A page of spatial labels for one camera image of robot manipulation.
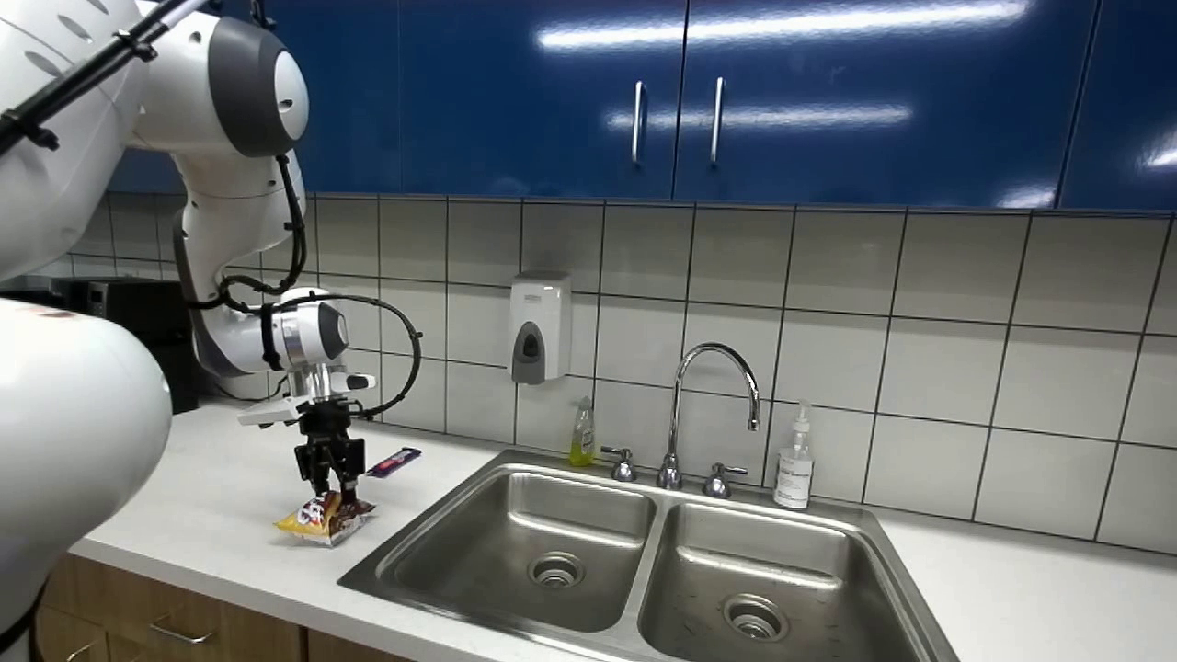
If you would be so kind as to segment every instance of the wall-mounted soap dispenser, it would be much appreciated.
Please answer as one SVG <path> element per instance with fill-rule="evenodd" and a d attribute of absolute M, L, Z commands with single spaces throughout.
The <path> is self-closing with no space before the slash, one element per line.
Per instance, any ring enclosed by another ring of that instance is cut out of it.
<path fill-rule="evenodd" d="M 543 384 L 568 373 L 572 362 L 572 279 L 558 271 L 527 271 L 511 283 L 511 358 L 519 384 Z"/>

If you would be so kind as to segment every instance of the yellow dish soap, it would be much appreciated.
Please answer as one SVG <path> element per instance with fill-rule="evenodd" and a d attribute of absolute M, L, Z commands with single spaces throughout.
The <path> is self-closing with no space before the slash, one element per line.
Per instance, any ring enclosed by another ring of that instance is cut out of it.
<path fill-rule="evenodd" d="M 568 449 L 568 464 L 588 466 L 597 457 L 597 439 L 593 437 L 592 399 L 585 396 L 577 406 L 577 419 L 572 424 L 572 448 Z"/>

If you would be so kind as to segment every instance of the faucet handle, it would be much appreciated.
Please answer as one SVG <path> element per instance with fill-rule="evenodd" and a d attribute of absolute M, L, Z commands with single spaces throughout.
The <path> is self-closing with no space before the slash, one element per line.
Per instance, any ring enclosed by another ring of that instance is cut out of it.
<path fill-rule="evenodd" d="M 619 456 L 617 464 L 610 476 L 614 481 L 632 483 L 638 479 L 638 471 L 633 468 L 633 451 L 626 448 L 600 446 L 601 452 Z"/>
<path fill-rule="evenodd" d="M 724 479 L 727 474 L 747 476 L 747 469 L 743 466 L 727 466 L 722 462 L 711 465 L 711 476 L 703 483 L 703 494 L 714 498 L 727 498 L 732 496 L 732 489 Z"/>

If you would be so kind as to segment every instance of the dish soap bottle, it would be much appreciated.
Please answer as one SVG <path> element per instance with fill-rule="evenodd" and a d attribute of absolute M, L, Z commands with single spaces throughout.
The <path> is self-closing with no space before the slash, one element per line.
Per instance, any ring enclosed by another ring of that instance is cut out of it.
<path fill-rule="evenodd" d="M 588 466 L 597 457 L 597 439 L 593 437 L 592 399 L 585 396 L 577 406 L 577 419 L 572 424 L 572 448 L 568 449 L 568 464 Z"/>
<path fill-rule="evenodd" d="M 813 456 L 809 451 L 809 409 L 810 404 L 805 400 L 797 405 L 793 439 L 790 445 L 780 449 L 777 488 L 772 490 L 772 501 L 791 510 L 809 508 L 810 484 L 813 478 Z"/>

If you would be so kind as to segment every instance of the candy bar wrapper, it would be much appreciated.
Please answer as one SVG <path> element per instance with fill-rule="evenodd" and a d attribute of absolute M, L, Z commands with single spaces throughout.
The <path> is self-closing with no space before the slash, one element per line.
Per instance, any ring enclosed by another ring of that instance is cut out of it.
<path fill-rule="evenodd" d="M 373 509 L 374 505 L 360 499 L 344 504 L 344 497 L 339 492 L 328 491 L 306 502 L 286 518 L 274 522 L 274 527 L 305 541 L 335 547 L 359 530 Z"/>

